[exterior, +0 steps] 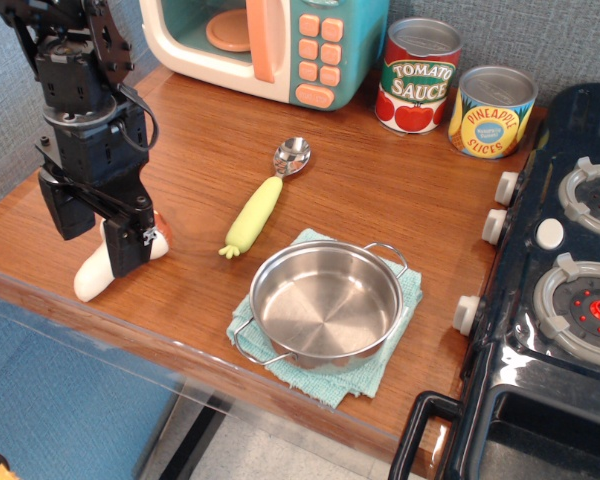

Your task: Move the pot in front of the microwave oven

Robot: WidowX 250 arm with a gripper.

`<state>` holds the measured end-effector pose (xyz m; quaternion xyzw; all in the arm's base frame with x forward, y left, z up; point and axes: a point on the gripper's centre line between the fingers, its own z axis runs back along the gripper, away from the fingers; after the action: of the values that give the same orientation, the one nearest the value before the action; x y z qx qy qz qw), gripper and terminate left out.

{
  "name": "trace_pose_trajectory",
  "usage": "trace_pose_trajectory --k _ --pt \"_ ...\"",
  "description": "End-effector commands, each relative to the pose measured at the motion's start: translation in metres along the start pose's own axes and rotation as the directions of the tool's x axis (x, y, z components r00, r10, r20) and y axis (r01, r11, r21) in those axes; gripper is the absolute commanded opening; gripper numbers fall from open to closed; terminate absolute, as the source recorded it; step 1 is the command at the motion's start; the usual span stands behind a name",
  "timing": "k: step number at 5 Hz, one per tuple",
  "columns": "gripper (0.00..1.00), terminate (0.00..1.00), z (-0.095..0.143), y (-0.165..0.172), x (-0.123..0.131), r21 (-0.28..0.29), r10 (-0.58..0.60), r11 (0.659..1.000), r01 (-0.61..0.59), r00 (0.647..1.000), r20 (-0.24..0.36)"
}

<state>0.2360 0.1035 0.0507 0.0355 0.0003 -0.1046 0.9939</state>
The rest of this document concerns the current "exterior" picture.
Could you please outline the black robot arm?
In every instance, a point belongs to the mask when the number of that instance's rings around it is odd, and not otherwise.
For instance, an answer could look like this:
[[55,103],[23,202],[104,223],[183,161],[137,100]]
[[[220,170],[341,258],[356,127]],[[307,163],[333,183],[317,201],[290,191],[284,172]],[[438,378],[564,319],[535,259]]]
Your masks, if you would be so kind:
[[43,90],[53,133],[36,144],[38,179],[55,227],[71,240],[101,217],[112,274],[124,277],[149,261],[157,236],[140,174],[159,129],[124,82],[131,45],[105,1],[0,1],[0,17]]

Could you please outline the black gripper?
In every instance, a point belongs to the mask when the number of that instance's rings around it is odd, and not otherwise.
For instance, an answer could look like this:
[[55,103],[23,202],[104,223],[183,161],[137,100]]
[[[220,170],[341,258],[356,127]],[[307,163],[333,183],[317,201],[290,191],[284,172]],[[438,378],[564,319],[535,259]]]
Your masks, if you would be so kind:
[[52,136],[36,145],[44,163],[41,193],[56,230],[72,240],[103,228],[113,276],[122,278],[150,260],[155,220],[150,195],[140,180],[155,139],[147,136],[148,107],[107,102],[85,114],[45,107]]

